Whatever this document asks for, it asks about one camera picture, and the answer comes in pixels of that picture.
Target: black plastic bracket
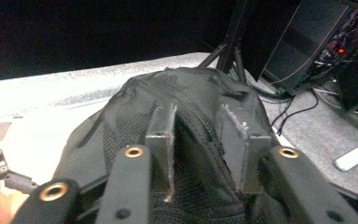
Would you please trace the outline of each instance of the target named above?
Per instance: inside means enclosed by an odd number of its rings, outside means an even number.
[[[263,206],[265,214],[272,214],[268,223],[282,218],[287,223],[358,223],[358,214],[301,151],[274,147],[261,164],[260,178],[270,196]]]
[[[11,224],[74,223],[80,198],[77,183],[53,179],[34,190]]]
[[[149,148],[130,146],[120,149],[95,223],[152,223],[151,169]]]
[[[16,189],[24,194],[30,194],[38,187],[30,177],[9,170],[2,149],[0,149],[0,180],[5,181],[5,187]]]

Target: brass grommet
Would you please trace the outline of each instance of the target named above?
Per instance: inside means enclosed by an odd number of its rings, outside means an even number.
[[[282,148],[281,150],[279,150],[279,153],[281,153],[281,155],[283,155],[284,157],[290,158],[290,159],[294,159],[299,156],[296,151],[294,151],[290,148]]]
[[[142,154],[144,154],[144,151],[139,147],[132,147],[127,149],[126,151],[126,157],[130,157],[130,158],[139,157]]]
[[[54,201],[61,198],[68,191],[68,189],[69,187],[65,183],[54,183],[42,190],[39,199],[45,202]]]

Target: screw hole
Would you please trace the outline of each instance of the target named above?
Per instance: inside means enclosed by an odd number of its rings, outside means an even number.
[[[327,216],[331,219],[335,220],[336,222],[343,222],[344,218],[335,211],[327,211]]]
[[[40,200],[49,202],[61,198],[67,191],[68,185],[65,183],[54,183],[43,189],[40,193]]]
[[[139,157],[144,153],[143,150],[141,150],[138,147],[132,147],[126,151],[126,156],[130,158]]]
[[[116,217],[119,219],[127,218],[131,215],[131,210],[128,208],[121,208],[116,212]]]
[[[283,155],[286,158],[297,158],[298,157],[298,153],[292,149],[289,148],[283,148],[279,151],[279,153],[281,153],[281,155]]]
[[[50,190],[48,190],[48,196],[58,194],[60,191],[61,191],[61,188],[50,189]]]

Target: black stand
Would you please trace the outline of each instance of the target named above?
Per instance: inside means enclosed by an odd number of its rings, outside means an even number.
[[[246,29],[249,18],[252,16],[258,0],[238,0],[232,14],[230,25],[228,26],[227,34],[223,43],[209,55],[199,67],[207,67],[217,57],[216,68],[228,73],[233,62],[236,62],[239,80],[245,82],[246,78],[243,72],[241,61],[241,39]]]

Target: dark background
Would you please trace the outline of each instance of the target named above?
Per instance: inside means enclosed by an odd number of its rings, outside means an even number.
[[[212,51],[234,4],[0,1],[0,79]]]

